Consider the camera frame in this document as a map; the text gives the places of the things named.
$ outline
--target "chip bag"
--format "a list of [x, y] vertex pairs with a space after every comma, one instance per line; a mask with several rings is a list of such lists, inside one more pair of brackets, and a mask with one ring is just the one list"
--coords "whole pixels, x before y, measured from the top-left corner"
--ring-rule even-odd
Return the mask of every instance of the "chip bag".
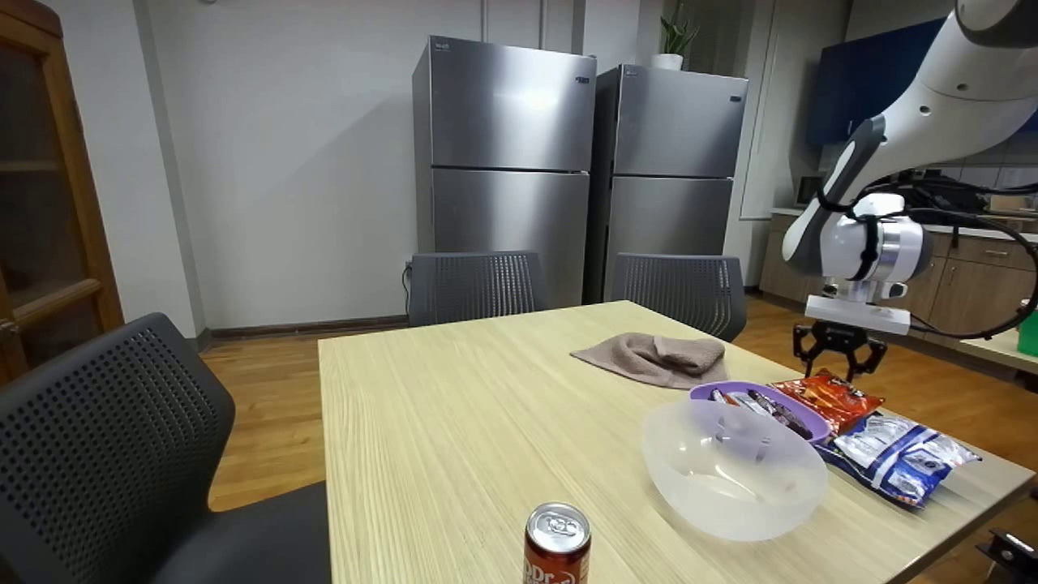
[[880, 405], [874, 395], [854, 390], [847, 379], [828, 370], [816, 370], [803, 379], [776, 383], [776, 390], [809, 405], [829, 424], [829, 435], [854, 428]]

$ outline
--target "soda can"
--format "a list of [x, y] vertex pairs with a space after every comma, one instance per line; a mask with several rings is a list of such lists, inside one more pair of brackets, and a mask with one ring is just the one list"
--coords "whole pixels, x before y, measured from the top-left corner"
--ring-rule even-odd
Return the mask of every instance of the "soda can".
[[590, 524], [576, 507], [541, 503], [525, 522], [525, 584], [583, 584]]

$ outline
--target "white wall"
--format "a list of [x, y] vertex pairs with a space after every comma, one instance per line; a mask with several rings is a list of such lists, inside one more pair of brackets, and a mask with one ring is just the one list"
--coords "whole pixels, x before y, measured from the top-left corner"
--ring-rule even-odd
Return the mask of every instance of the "white wall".
[[595, 54], [595, 72], [645, 60], [645, 12], [658, 0], [583, 0], [583, 54]]
[[941, 18], [954, 0], [854, 0], [847, 15], [847, 39], [880, 36], [887, 29]]
[[49, 5], [63, 26], [124, 316], [164, 311], [193, 337], [202, 316], [179, 242], [131, 0], [49, 0]]
[[150, 0], [206, 329], [402, 316], [407, 83], [480, 0]]
[[754, 0], [747, 51], [747, 120], [737, 162], [726, 253], [757, 272], [757, 230], [772, 209], [794, 198], [798, 175], [815, 167], [802, 145], [803, 90], [825, 45], [842, 39], [842, 0]]

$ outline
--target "door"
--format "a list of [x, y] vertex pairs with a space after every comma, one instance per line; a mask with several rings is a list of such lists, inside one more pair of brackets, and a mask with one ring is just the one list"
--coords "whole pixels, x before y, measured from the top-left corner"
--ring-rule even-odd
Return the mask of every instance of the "door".
[[432, 39], [432, 164], [590, 167], [592, 54]]
[[0, 87], [3, 383], [113, 329], [120, 308], [109, 290], [57, 24], [49, 12], [11, 18], [0, 5]]
[[617, 175], [732, 175], [741, 77], [622, 68]]
[[583, 293], [588, 175], [583, 172], [433, 172], [432, 196], [441, 253], [535, 250], [547, 305]]
[[719, 253], [726, 178], [613, 178], [613, 253]]

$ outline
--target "stainless steel refrigerator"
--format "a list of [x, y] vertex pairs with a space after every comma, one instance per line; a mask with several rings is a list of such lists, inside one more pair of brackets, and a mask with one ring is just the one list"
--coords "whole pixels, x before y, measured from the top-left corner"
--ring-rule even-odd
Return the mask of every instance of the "stainless steel refrigerator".
[[595, 77], [588, 300], [617, 253], [719, 253], [747, 77], [619, 64]]
[[535, 250], [583, 293], [592, 54], [433, 36], [414, 64], [419, 250]]

